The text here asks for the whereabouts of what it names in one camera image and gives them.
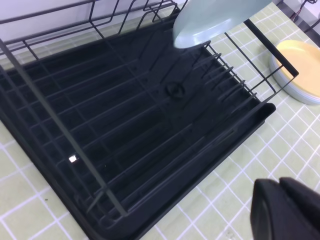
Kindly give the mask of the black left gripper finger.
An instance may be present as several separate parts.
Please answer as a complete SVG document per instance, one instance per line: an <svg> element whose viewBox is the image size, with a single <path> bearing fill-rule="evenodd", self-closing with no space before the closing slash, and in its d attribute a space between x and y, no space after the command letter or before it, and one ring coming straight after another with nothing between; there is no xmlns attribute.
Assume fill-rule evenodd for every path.
<svg viewBox="0 0 320 240"><path fill-rule="evenodd" d="M255 240L318 240L320 194L291 177L258 178L250 225Z"/></svg>

